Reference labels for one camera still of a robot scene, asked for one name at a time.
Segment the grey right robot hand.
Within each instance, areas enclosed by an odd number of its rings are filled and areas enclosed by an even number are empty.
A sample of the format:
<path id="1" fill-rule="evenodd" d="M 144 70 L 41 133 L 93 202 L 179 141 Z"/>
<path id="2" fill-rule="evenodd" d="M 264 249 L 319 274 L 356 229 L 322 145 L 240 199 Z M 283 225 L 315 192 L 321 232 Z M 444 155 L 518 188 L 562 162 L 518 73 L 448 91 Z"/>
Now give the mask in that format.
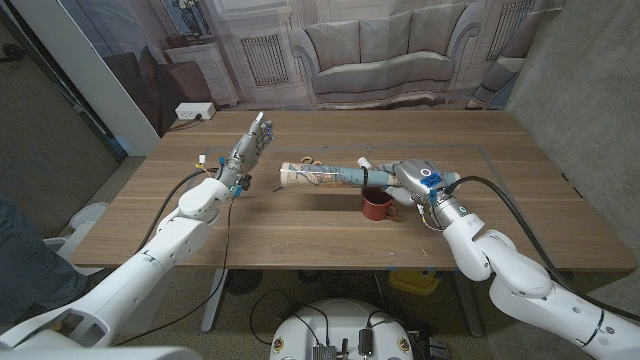
<path id="1" fill-rule="evenodd" d="M 388 185 L 384 191 L 405 206 L 420 204 L 429 208 L 436 202 L 438 192 L 461 179 L 459 173 L 442 172 L 423 159 L 385 163 L 375 170 L 387 172 L 397 180 L 397 185 Z"/>

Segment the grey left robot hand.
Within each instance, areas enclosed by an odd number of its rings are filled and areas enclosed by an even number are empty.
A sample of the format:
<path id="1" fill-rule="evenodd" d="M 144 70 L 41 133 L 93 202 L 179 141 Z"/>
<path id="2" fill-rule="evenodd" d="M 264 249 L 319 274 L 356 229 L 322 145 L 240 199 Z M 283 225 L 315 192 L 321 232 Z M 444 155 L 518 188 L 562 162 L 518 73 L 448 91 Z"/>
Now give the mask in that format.
<path id="1" fill-rule="evenodd" d="M 216 173 L 228 188 L 234 186 L 257 165 L 261 154 L 274 139 L 273 123 L 259 112 L 249 130 L 232 147 L 225 164 Z"/>

